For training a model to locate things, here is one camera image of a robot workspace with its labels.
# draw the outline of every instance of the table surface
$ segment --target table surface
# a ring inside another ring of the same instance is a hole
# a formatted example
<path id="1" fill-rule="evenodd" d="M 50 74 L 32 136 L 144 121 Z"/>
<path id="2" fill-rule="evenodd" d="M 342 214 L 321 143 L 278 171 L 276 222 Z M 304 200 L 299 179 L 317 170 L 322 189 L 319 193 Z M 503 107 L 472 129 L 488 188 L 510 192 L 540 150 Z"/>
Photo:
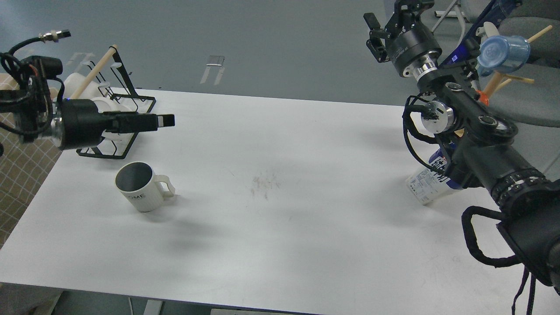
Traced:
<path id="1" fill-rule="evenodd" d="M 301 313 L 510 312 L 522 266 L 475 261 L 460 223 L 496 206 L 483 188 L 416 201 L 402 108 L 142 92 L 176 126 L 141 133 L 125 160 L 62 153 L 0 251 L 0 282 Z M 137 212 L 114 186 L 135 160 L 176 198 Z M 495 223 L 474 221 L 480 246 L 509 256 Z M 535 314 L 558 309 L 539 284 Z"/>

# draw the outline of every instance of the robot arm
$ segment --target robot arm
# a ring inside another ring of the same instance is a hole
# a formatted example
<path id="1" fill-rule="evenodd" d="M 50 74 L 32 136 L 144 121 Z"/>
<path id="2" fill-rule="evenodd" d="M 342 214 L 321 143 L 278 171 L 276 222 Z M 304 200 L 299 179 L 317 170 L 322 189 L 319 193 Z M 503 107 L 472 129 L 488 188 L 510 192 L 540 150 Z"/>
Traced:
<path id="1" fill-rule="evenodd" d="M 91 100 L 63 99 L 64 83 L 57 77 L 62 74 L 60 59 L 34 55 L 19 60 L 13 56 L 18 49 L 28 44 L 58 41 L 69 36 L 68 30 L 52 31 L 22 41 L 7 53 L 0 54 L 2 67 L 20 88 L 0 91 L 0 113 L 13 113 L 15 121 L 15 127 L 0 123 L 0 128 L 19 135 L 21 142 L 49 137 L 59 149 L 66 150 L 96 146 L 102 141 L 101 134 L 104 131 L 133 133 L 175 125 L 172 114 L 99 113 Z M 56 102 L 51 101 L 47 80 L 61 84 Z"/>
<path id="2" fill-rule="evenodd" d="M 479 95 L 470 84 L 476 76 L 476 41 L 464 42 L 466 58 L 460 62 L 438 65 L 441 48 L 420 21 L 420 14 L 432 6 L 433 1 L 396 1 L 394 14 L 383 29 L 373 13 L 364 15 L 370 28 L 366 45 L 376 60 L 391 60 L 400 76 L 417 80 L 421 95 L 435 95 L 425 105 L 407 103 L 405 135 L 410 131 L 419 140 L 438 143 L 448 160 L 444 175 L 464 188 L 486 187 L 499 205 L 501 212 L 470 207 L 463 214 L 469 252 L 494 267 L 521 262 L 540 282 L 558 291 L 560 180 L 547 180 L 513 149 L 515 124 L 477 101 Z M 411 111 L 422 113 L 422 122 L 434 138 L 419 135 L 411 126 Z M 455 133 L 460 129 L 464 129 L 462 137 Z M 470 223 L 475 214 L 500 221 L 498 230 L 514 256 L 488 258 L 480 251 Z"/>

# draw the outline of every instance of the wooden dowel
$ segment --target wooden dowel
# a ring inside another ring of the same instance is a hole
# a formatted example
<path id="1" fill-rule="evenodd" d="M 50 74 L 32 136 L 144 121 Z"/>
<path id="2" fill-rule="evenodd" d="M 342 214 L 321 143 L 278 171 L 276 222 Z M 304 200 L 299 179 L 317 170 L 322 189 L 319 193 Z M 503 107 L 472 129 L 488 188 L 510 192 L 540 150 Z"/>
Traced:
<path id="1" fill-rule="evenodd" d="M 528 39 L 527 41 L 531 43 L 533 40 L 535 40 L 535 39 L 537 39 L 537 38 L 543 36 L 544 33 L 548 32 L 548 31 L 551 30 L 551 29 L 552 29 L 552 25 L 549 25 L 549 26 L 543 28 L 540 32 L 538 32 L 538 33 L 536 33 L 535 35 L 529 37 L 529 39 Z"/>
<path id="2" fill-rule="evenodd" d="M 117 49 L 117 45 L 113 45 L 113 46 L 109 47 L 109 50 L 107 50 L 107 52 L 101 58 L 101 60 L 99 60 L 99 62 L 95 65 L 95 67 L 86 76 L 86 78 L 80 84 L 78 89 L 76 91 L 74 91 L 74 93 L 72 93 L 72 95 L 70 96 L 71 99 L 79 98 L 80 95 L 82 95 L 83 91 L 90 84 L 91 80 L 94 79 L 94 77 L 99 73 L 99 71 L 101 71 L 101 69 L 105 66 L 107 61 L 109 61 L 109 59 L 113 56 L 113 54 L 116 53 L 116 49 Z"/>
<path id="3" fill-rule="evenodd" d="M 500 83 L 500 85 L 498 85 L 498 86 L 496 87 L 496 89 L 494 90 L 494 92 L 500 91 L 504 86 L 510 84 L 511 81 L 512 81 L 512 79 L 509 78 L 509 79 L 507 79 L 506 81 Z"/>
<path id="4" fill-rule="evenodd" d="M 490 96 L 492 96 L 492 94 L 496 92 L 496 88 L 498 88 L 498 85 L 500 85 L 502 80 L 503 80 L 503 73 L 494 71 L 494 75 L 490 79 L 490 82 L 486 84 L 483 93 L 485 93 L 488 96 L 488 98 L 490 98 Z"/>
<path id="5" fill-rule="evenodd" d="M 523 83 L 529 83 L 529 84 L 535 83 L 535 80 L 534 80 L 534 79 L 529 79 L 529 78 L 524 78 L 524 77 L 518 77 L 518 76 L 513 76 L 513 75 L 508 75 L 508 74 L 505 74 L 505 75 L 503 75 L 503 76 L 504 76 L 505 78 L 507 78 L 507 79 L 511 79 L 511 80 L 515 80 L 515 81 L 520 81 L 520 82 L 523 82 Z"/>

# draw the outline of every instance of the orange part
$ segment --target orange part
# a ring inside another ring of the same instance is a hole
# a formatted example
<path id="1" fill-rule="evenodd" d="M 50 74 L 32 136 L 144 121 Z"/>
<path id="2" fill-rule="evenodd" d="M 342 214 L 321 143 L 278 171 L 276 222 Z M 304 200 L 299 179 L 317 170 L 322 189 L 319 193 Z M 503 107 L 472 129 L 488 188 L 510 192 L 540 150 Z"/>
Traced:
<path id="1" fill-rule="evenodd" d="M 478 95 L 480 95 L 480 98 L 478 99 L 478 101 L 482 102 L 482 104 L 486 105 L 486 106 L 490 106 L 490 102 L 488 100 L 488 95 L 486 95 L 486 93 L 484 93 L 483 91 L 480 90 L 476 90 Z"/>

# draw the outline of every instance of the dish rack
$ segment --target dish rack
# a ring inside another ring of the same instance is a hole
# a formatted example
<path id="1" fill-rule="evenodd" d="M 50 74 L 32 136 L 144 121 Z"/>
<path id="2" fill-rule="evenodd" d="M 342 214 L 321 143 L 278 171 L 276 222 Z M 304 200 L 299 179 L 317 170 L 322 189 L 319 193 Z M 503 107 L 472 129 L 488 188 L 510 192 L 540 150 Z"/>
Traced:
<path id="1" fill-rule="evenodd" d="M 138 113 L 151 112 L 153 106 L 156 104 L 156 98 L 153 96 L 142 96 L 136 92 L 116 48 L 113 54 L 113 60 L 114 63 L 110 66 L 111 72 L 119 81 L 119 84 L 124 89 L 125 94 L 115 93 L 111 88 L 109 81 L 105 79 L 105 76 L 100 71 L 95 76 L 95 80 L 99 83 L 98 89 L 101 94 L 127 107 L 130 111 L 136 111 Z M 88 67 L 90 71 L 95 67 L 95 63 L 93 61 L 83 62 L 82 64 Z M 76 153 L 78 153 L 79 156 L 85 156 L 88 158 L 122 160 L 127 157 L 127 154 L 137 136 L 138 132 L 122 134 L 119 140 L 111 140 L 104 137 L 101 143 L 97 146 L 78 149 L 76 150 Z"/>

